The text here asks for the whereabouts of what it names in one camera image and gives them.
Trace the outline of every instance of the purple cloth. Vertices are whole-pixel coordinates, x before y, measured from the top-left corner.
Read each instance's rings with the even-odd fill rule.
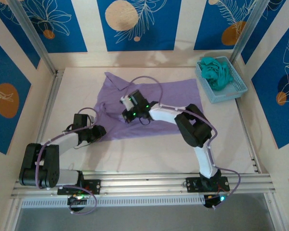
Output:
[[[99,114],[98,124],[104,126],[107,132],[101,141],[179,133],[176,125],[164,121],[151,121],[148,125],[142,125],[138,119],[135,119],[129,124],[125,123],[121,115],[125,107],[119,101],[124,95],[129,82],[109,72],[105,72],[105,75],[106,79],[94,106]],[[161,85],[164,91],[163,104],[183,107],[193,103],[202,111],[196,79],[162,83]],[[160,97],[160,87],[157,83],[132,83],[127,94],[137,89],[149,102],[158,101]]]

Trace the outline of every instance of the crumpled cloth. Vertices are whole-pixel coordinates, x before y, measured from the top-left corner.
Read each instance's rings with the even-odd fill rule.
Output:
[[[208,81],[212,90],[222,90],[233,81],[227,62],[220,63],[212,57],[204,57],[200,62],[200,67],[202,77]]]
[[[106,79],[94,106],[99,115],[97,124],[104,126],[107,132],[101,141],[180,133],[178,126],[165,121],[151,121],[148,125],[142,125],[138,119],[135,119],[129,124],[125,123],[122,116],[125,107],[119,101],[124,95],[129,82],[109,72],[105,72],[105,75]],[[161,101],[163,104],[184,107],[193,103],[203,112],[195,78],[161,83],[161,85],[164,92]],[[128,94],[137,89],[149,102],[159,100],[160,88],[157,83],[132,83]],[[147,120],[142,120],[142,122],[144,124],[148,123]]]

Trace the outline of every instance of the orange circle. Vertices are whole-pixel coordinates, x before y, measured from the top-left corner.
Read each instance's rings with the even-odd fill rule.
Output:
[[[11,119],[16,115],[18,107],[19,107],[19,96],[17,89],[10,83],[1,83],[0,115],[2,115],[5,118]]]
[[[135,42],[139,42],[139,41],[140,41],[140,37],[136,36],[136,37],[134,38],[134,41],[135,41]]]
[[[226,46],[233,46],[236,44],[237,39],[242,33],[243,28],[245,27],[246,22],[240,21],[235,25],[229,26],[222,35],[222,43]]]
[[[279,92],[278,94],[277,94],[277,96],[276,96],[276,102],[280,105],[280,106],[282,106],[282,105],[284,105],[285,103],[286,103],[286,101],[287,101],[287,95],[286,95],[286,93],[284,93],[284,92]]]
[[[44,30],[43,35],[47,39],[54,39],[54,33],[51,30]]]

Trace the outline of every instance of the beige circle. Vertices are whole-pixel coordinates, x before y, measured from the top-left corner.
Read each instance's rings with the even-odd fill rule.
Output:
[[[0,0],[1,3],[7,5],[8,3],[6,2],[6,0]]]
[[[220,0],[208,0],[210,5],[215,5],[219,2]]]
[[[136,9],[125,0],[111,3],[105,11],[108,25],[116,31],[132,29],[138,22]]]
[[[140,37],[136,36],[136,37],[134,38],[134,41],[135,41],[135,42],[139,42],[139,41],[140,41]]]

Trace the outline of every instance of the teal cloth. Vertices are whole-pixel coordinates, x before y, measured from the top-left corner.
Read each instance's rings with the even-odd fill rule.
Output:
[[[200,67],[202,77],[208,81],[212,90],[222,90],[233,81],[227,62],[219,63],[212,57],[204,57],[200,62]]]

